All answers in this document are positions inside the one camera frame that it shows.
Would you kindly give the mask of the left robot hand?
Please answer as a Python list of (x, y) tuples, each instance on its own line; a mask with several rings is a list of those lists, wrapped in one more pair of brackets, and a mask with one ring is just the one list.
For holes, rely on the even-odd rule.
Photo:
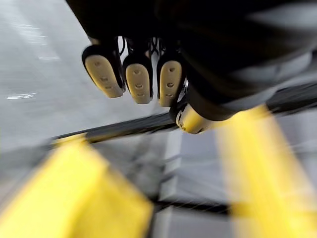
[(82, 62), (109, 98), (156, 97), (190, 134), (317, 84), (314, 0), (69, 0)]

